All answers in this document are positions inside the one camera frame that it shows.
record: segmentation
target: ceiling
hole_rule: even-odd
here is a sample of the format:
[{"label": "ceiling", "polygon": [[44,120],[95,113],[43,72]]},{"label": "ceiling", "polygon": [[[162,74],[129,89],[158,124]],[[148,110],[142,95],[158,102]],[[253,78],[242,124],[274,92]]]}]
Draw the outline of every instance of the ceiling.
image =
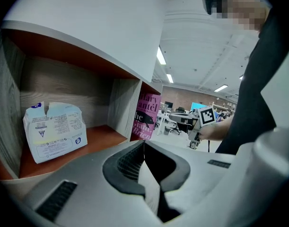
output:
[{"label": "ceiling", "polygon": [[[254,31],[208,15],[202,0],[167,0],[160,48],[166,65],[156,60],[153,82],[237,101],[248,57],[258,41]],[[171,74],[173,84],[166,74]],[[224,90],[214,90],[228,85]]]}]

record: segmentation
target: purple book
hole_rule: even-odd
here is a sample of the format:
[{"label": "purple book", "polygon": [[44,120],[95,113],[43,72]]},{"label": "purple book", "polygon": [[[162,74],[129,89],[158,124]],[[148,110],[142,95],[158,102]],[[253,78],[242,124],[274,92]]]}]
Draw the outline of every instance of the purple book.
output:
[{"label": "purple book", "polygon": [[159,95],[140,94],[132,130],[133,134],[144,140],[150,139],[155,127],[160,102],[161,96]]}]

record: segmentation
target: floor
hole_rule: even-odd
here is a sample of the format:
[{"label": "floor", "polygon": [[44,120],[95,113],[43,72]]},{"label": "floor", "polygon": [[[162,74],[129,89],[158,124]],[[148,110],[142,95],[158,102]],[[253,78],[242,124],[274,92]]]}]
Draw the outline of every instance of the floor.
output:
[{"label": "floor", "polygon": [[[182,148],[188,148],[190,150],[193,150],[191,148],[188,147],[190,140],[188,139],[188,135],[185,132],[181,132],[180,135],[178,135],[178,133],[176,132],[171,132],[168,135],[164,134],[164,128],[165,126],[168,127],[174,127],[174,124],[171,122],[162,123],[162,128],[161,128],[161,132],[159,135],[157,135],[157,131],[158,128],[156,128],[153,131],[152,137],[150,138],[150,140],[155,140],[158,142],[162,142],[162,143],[166,143],[166,144],[171,144],[171,145],[175,145],[177,147],[182,147]],[[219,147],[221,141],[211,141],[210,142],[210,152],[214,153],[217,148]],[[203,140],[201,141],[201,143],[199,144],[198,148],[196,149],[198,151],[204,151],[204,152],[208,152],[208,141],[207,140]]]}]

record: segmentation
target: black animal illustration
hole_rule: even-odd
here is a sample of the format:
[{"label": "black animal illustration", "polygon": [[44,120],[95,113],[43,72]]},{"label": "black animal illustration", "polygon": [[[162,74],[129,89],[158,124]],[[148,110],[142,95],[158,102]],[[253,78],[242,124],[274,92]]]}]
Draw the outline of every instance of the black animal illustration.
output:
[{"label": "black animal illustration", "polygon": [[149,124],[154,124],[153,118],[143,111],[136,111],[135,120],[145,123],[147,128],[149,128]]}]

